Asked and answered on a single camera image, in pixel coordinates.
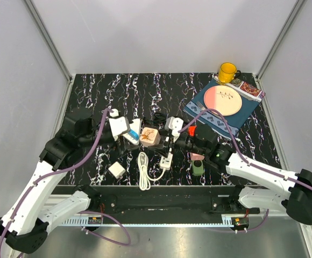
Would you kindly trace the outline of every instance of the reflective metal surface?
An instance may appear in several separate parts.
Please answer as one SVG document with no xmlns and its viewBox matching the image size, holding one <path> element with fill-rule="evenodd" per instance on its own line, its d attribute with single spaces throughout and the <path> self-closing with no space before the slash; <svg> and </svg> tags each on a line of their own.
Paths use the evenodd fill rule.
<svg viewBox="0 0 312 258">
<path fill-rule="evenodd" d="M 252 226 L 260 219 L 253 218 Z M 131 247 L 117 246 L 86 235 L 79 228 L 58 227 L 32 258 L 103 257 L 309 257 L 300 225 L 283 217 L 271 217 L 259 231 L 248 234 L 222 234 L 206 228 L 127 229 Z M 125 241 L 120 228 L 100 228 L 98 233 Z"/>
</svg>

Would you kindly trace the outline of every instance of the coiled white cable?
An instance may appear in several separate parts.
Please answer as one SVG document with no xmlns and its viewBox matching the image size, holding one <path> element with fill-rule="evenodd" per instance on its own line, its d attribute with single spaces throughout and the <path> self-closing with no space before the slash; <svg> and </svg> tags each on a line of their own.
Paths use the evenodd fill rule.
<svg viewBox="0 0 312 258">
<path fill-rule="evenodd" d="M 139 168 L 139 188 L 142 191 L 149 190 L 151 188 L 150 181 L 160 180 L 166 169 L 164 168 L 162 174 L 158 178 L 150 178 L 147 174 L 147 165 L 149 163 L 149 159 L 145 152 L 140 152 L 137 158 L 138 168 Z"/>
</svg>

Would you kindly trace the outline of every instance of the marble tabletop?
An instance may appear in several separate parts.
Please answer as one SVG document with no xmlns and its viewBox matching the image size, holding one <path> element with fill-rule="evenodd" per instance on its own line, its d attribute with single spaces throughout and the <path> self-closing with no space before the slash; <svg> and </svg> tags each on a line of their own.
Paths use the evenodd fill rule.
<svg viewBox="0 0 312 258">
<path fill-rule="evenodd" d="M 155 112 L 182 117 L 191 117 L 183 112 L 183 107 L 211 80 L 212 73 L 177 74 L 77 74 L 72 87 L 67 111 L 76 107 L 87 107 L 93 118 L 99 120 L 106 107 L 117 108 L 129 120 L 152 118 Z M 241 80 L 254 86 L 252 74 L 242 73 Z M 243 154 L 257 161 L 280 168 L 280 162 L 266 120 L 262 104 L 248 118 L 237 134 L 239 148 Z M 218 137 L 219 142 L 227 142 Z M 60 185 L 138 185 L 139 172 L 137 156 L 144 149 L 136 149 L 119 157 L 108 147 L 101 146 L 95 155 L 81 168 L 69 172 Z M 159 155 L 148 152 L 150 175 L 160 175 Z M 115 179 L 108 171 L 112 160 L 126 169 L 120 179 Z M 219 174 L 205 169 L 203 176 L 193 176 L 189 153 L 177 150 L 173 164 L 155 185 L 236 185 L 253 184 L 246 179 Z"/>
</svg>

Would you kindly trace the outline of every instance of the blue placemat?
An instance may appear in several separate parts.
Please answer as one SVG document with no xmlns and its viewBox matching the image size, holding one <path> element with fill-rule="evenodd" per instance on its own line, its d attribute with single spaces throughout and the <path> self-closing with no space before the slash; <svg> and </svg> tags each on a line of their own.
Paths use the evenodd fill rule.
<svg viewBox="0 0 312 258">
<path fill-rule="evenodd" d="M 201 90 L 183 109 L 184 112 L 188 113 L 190 116 L 197 116 L 202 110 L 198 107 L 197 103 L 200 102 L 201 105 L 205 107 L 204 104 L 204 94 L 211 87 L 219 85 L 215 80 L 212 80 L 208 85 L 205 86 L 203 90 Z M 247 118 L 251 115 L 254 109 L 259 105 L 259 102 L 254 100 L 248 100 L 245 97 L 241 96 L 242 99 L 242 107 L 241 109 L 231 115 L 225 116 L 225 120 L 228 121 L 228 124 L 231 128 L 231 132 L 233 135 L 236 135 L 238 130 L 243 126 L 246 122 Z M 212 113 L 205 112 L 198 119 L 202 123 L 209 125 L 214 131 L 219 133 L 220 135 L 231 139 L 228 129 L 225 127 L 223 121 L 214 116 Z"/>
</svg>

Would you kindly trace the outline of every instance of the plate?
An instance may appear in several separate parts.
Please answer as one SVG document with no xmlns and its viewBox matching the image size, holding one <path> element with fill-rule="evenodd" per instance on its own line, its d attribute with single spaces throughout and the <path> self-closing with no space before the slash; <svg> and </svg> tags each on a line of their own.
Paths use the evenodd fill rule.
<svg viewBox="0 0 312 258">
<path fill-rule="evenodd" d="M 208 89 L 204 94 L 204 103 L 208 109 L 216 109 L 224 116 L 236 114 L 242 107 L 239 93 L 224 85 Z"/>
</svg>

